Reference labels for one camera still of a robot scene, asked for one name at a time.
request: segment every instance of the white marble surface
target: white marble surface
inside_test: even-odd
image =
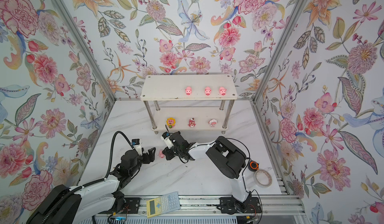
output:
[[[155,110],[153,102],[150,102],[152,113]],[[220,101],[167,101],[159,102],[161,106],[220,106]],[[269,155],[265,149],[260,130],[249,101],[237,100],[233,106],[228,123],[228,131],[224,137],[234,138],[247,145],[252,160],[260,163],[260,168],[267,170],[273,179],[268,188],[258,187],[253,180],[253,172],[245,170],[245,182],[247,189],[256,189],[260,195],[281,194],[273,171]],[[161,133],[155,135],[151,130],[151,123],[144,103],[140,101],[117,101],[106,122],[96,147],[90,157],[88,165],[81,177],[80,184],[101,178],[108,168],[109,150],[112,136],[116,131],[124,132],[132,140],[139,138],[147,152],[156,147],[155,161],[143,164],[139,174],[122,190],[126,195],[163,195],[178,191],[179,195],[228,195],[232,189],[227,177],[225,177],[212,161],[199,159],[183,164],[175,157],[167,161],[159,157],[159,151],[166,147],[161,141]],[[182,136],[188,142],[205,143],[215,140],[222,135],[220,131],[181,131]],[[231,140],[248,156],[247,150],[240,143]],[[113,152],[112,167],[120,163],[121,156],[131,147],[121,135],[117,135]]]

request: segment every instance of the pink pig figurine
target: pink pig figurine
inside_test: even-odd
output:
[[[207,95],[207,96],[209,96],[210,94],[211,94],[211,88],[209,88],[209,87],[206,87],[205,88],[205,94]]]
[[[221,94],[221,95],[225,95],[225,92],[227,91],[227,89],[225,89],[224,87],[220,87],[220,89],[218,90],[218,92]]]
[[[187,88],[185,89],[185,93],[186,93],[187,95],[190,95],[190,94],[192,93],[192,88],[191,88],[191,87],[187,87]]]

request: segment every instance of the shelf board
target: shelf board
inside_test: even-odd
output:
[[[192,88],[187,95],[185,89]],[[205,94],[205,88],[212,92]],[[227,89],[220,95],[220,87]],[[237,92],[231,75],[148,75],[145,79],[140,99],[142,101],[175,100],[236,100]]]
[[[176,120],[175,126],[170,129],[170,132],[180,130],[208,130],[208,131],[224,131],[223,123],[226,110],[220,111],[218,106],[189,106],[189,107],[160,107],[159,111],[154,111],[154,119],[157,129],[154,131],[166,131],[167,119],[172,117]],[[189,119],[195,118],[195,127],[188,126]],[[208,122],[211,119],[216,119],[215,127],[210,127]]]

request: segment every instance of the floral wallpaper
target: floral wallpaper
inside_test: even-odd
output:
[[[50,0],[0,0],[0,46],[0,223],[18,224],[77,183],[113,103]]]
[[[308,0],[257,100],[313,224],[384,224],[383,5]]]
[[[296,0],[64,2],[112,91],[129,100],[147,75],[176,74],[231,74],[252,97]]]

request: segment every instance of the blue flower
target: blue flower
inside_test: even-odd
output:
[[[88,120],[82,121],[80,123],[80,126],[86,129],[89,129],[89,128],[93,129],[94,127],[96,127],[97,129],[100,129],[101,126],[99,122],[103,119],[103,113],[101,113],[98,118],[95,118],[96,116],[93,114],[93,112],[90,112],[89,114],[90,114],[89,121]]]
[[[49,156],[46,162],[46,167],[49,172],[53,172],[55,170],[55,166],[57,165],[57,157]]]

